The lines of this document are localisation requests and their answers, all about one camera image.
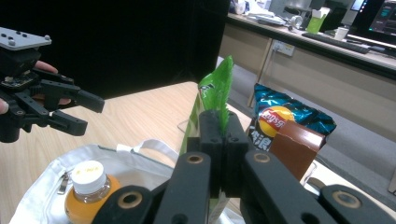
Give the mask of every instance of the table surface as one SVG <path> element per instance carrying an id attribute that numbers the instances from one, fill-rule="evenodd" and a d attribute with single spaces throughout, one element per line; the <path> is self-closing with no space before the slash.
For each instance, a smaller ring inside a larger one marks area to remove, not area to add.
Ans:
<path id="1" fill-rule="evenodd" d="M 88 121 L 85 135 L 75 137 L 50 127 L 34 126 L 31 133 L 21 131 L 17 142 L 0 143 L 0 170 L 4 180 L 0 183 L 1 223 L 11 220 L 23 194 L 49 163 L 69 150 L 88 144 L 113 148 L 117 144 L 135 146 L 143 140 L 157 138 L 179 151 L 184 133 L 178 126 L 189 118 L 197 92 L 196 83 L 185 82 L 106 100 L 102 114 L 80 106 L 68 108 L 65 113 Z M 246 129 L 250 118 L 229 108 Z M 144 153 L 162 161 L 149 150 Z M 353 187 L 320 164 L 314 176 L 326 185 L 338 183 Z"/>

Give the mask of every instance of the computer monitor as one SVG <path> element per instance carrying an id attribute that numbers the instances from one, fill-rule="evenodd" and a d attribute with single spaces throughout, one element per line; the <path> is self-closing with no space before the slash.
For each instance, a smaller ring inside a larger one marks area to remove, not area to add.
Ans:
<path id="1" fill-rule="evenodd" d="M 350 10 L 359 11 L 361 9 L 361 5 L 363 5 L 364 0 L 355 0 L 352 4 Z"/>
<path id="2" fill-rule="evenodd" d="M 396 0 L 363 0 L 347 37 L 396 56 Z"/>

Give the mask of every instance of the plastic bottle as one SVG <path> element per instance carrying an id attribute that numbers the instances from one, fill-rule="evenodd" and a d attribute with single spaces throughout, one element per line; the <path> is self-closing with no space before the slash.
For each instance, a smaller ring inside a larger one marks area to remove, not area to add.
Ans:
<path id="1" fill-rule="evenodd" d="M 64 210 L 74 224 L 92 223 L 107 198 L 120 188 L 120 181 L 107 175 L 99 161 L 84 161 L 72 172 L 73 187 L 67 193 Z"/>

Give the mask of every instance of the blue chip bag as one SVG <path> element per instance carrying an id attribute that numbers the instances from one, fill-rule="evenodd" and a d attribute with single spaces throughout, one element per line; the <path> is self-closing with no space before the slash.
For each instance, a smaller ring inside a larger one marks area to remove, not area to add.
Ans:
<path id="1" fill-rule="evenodd" d="M 250 123 L 248 136 L 259 150 L 268 150 L 277 132 L 287 120 L 328 136 L 336 124 L 332 117 L 261 84 L 254 87 L 255 116 Z"/>

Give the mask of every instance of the snack bag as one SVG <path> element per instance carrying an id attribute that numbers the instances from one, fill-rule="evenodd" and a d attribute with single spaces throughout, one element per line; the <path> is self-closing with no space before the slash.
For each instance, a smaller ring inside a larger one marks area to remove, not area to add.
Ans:
<path id="1" fill-rule="evenodd" d="M 255 116 L 250 123 L 248 136 L 258 150 L 269 150 L 273 138 L 287 120 L 293 120 L 325 136 L 336 127 L 332 117 L 286 93 L 256 84 L 254 95 Z"/>
<path id="2" fill-rule="evenodd" d="M 228 56 L 219 64 L 215 71 L 204 77 L 198 84 L 199 93 L 195 98 L 195 103 L 190 114 L 189 123 L 187 124 L 179 152 L 180 155 L 187 151 L 187 138 L 197 137 L 199 135 L 198 117 L 205 110 L 214 109 L 220 111 L 220 128 L 221 132 L 225 133 L 229 117 L 226 104 L 233 81 L 232 71 L 233 58 Z"/>

